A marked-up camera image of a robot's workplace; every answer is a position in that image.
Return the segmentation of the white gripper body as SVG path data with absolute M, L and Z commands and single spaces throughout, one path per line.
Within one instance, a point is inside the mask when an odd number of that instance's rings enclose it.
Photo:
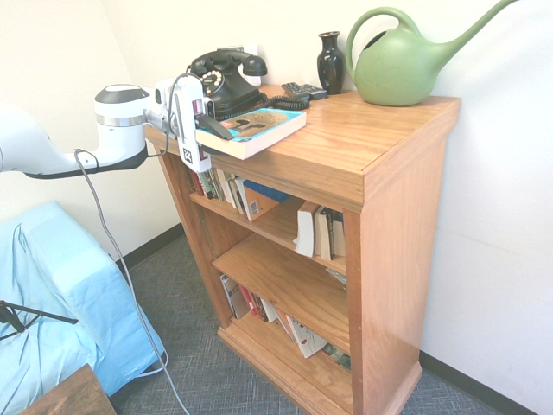
M 170 115 L 175 118 L 174 134 L 181 160 L 194 172 L 211 167 L 211 158 L 200 149 L 196 140 L 196 115 L 204 113 L 204 92 L 200 79 L 191 73 L 179 75 L 170 89 Z

